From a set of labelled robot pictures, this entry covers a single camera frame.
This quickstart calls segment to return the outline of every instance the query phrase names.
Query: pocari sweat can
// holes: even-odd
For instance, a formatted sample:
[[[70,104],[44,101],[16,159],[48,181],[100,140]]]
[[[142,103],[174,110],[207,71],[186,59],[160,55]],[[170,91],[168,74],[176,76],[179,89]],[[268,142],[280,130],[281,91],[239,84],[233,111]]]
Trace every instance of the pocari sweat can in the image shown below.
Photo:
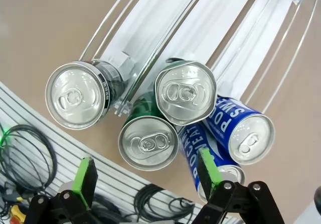
[[[203,123],[231,158],[241,165],[261,160],[274,143],[272,121],[232,98],[218,96],[213,112]]]
[[[232,160],[225,149],[217,144],[215,138],[208,132],[202,122],[183,127],[179,131],[179,137],[182,141],[182,149],[184,150],[196,191],[202,201],[207,202],[196,169],[197,151],[200,148],[209,148],[223,180],[244,184],[245,174],[243,170],[234,160]]]

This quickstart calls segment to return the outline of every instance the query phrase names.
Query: aluminum can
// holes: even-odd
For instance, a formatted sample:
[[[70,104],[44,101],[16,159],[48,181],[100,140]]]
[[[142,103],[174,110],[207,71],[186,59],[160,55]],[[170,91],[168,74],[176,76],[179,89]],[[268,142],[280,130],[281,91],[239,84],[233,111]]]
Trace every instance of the aluminum can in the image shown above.
[[[202,201],[207,202],[196,169],[197,155],[200,148],[209,148],[223,180],[244,184],[244,171],[232,160],[226,150],[220,144],[217,144],[216,139],[209,133],[202,122],[183,127],[179,132],[179,137],[196,191]]]
[[[118,148],[132,167],[159,170],[169,165],[178,152],[178,134],[159,112],[154,92],[147,92],[133,104],[131,114],[120,131]]]
[[[218,97],[204,124],[241,165],[264,158],[275,139],[273,123],[267,116],[232,98]]]
[[[120,74],[109,63],[70,62],[49,77],[46,105],[60,125],[82,130],[102,119],[124,89]]]
[[[154,89],[160,112],[179,126],[206,118],[213,111],[217,96],[213,72],[197,61],[170,63],[156,77]]]

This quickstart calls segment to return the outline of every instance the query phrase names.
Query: brown table surface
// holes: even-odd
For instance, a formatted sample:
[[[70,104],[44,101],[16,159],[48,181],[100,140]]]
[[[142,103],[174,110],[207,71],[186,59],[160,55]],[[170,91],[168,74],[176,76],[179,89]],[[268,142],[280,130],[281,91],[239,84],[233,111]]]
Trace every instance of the brown table surface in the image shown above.
[[[100,21],[116,0],[0,0],[0,81],[48,118],[44,90],[50,74],[79,58]],[[286,222],[294,221],[321,185],[320,5],[302,50],[267,114],[275,123],[274,148],[261,162],[245,166],[247,182],[265,181]],[[270,74],[268,87],[277,74]],[[260,94],[251,105],[261,106]],[[117,148],[126,116],[113,111],[82,131],[62,128],[107,159],[178,195],[199,201],[184,157],[168,167],[143,172],[128,166]]]

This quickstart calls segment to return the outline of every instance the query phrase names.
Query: bolt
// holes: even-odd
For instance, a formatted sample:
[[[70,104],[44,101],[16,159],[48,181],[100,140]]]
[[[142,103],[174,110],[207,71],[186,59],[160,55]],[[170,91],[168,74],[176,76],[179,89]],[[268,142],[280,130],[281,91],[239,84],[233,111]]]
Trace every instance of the bolt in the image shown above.
[[[254,184],[253,185],[253,189],[254,190],[260,190],[261,189],[261,186],[259,184]]]
[[[232,188],[232,185],[231,185],[230,183],[225,183],[225,184],[224,184],[224,188],[227,189],[227,190],[229,190],[229,189]]]
[[[69,193],[64,194],[64,199],[68,199],[70,197]]]

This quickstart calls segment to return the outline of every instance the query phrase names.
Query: red object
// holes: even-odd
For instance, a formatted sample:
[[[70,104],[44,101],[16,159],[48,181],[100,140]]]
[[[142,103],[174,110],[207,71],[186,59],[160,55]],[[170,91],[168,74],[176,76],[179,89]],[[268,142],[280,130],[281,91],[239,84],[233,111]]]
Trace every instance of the red object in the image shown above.
[[[11,218],[10,224],[20,224],[20,220],[14,216]]]

